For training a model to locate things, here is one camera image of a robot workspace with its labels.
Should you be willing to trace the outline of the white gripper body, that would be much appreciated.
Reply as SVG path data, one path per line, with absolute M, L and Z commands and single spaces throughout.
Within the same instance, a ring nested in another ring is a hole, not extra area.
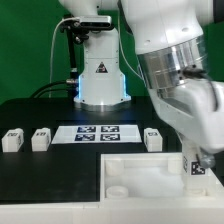
M 211 154 L 224 151 L 224 83 L 214 82 L 218 109 L 206 80 L 188 80 L 161 99 L 155 89 L 149 94 L 159 118 Z

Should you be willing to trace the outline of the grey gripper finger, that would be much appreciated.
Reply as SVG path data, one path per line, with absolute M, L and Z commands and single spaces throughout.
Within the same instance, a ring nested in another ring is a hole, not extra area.
M 197 159 L 199 161 L 200 166 L 204 169 L 213 168 L 216 164 L 215 157 L 204 150 L 200 150 L 197 153 Z

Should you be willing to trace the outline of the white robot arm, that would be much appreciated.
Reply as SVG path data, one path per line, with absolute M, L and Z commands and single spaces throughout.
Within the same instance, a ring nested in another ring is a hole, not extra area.
M 204 168 L 224 151 L 224 83 L 208 75 L 201 28 L 214 18 L 213 1 L 59 0 L 78 18 L 98 6 L 120 9 L 158 116 L 190 142 Z

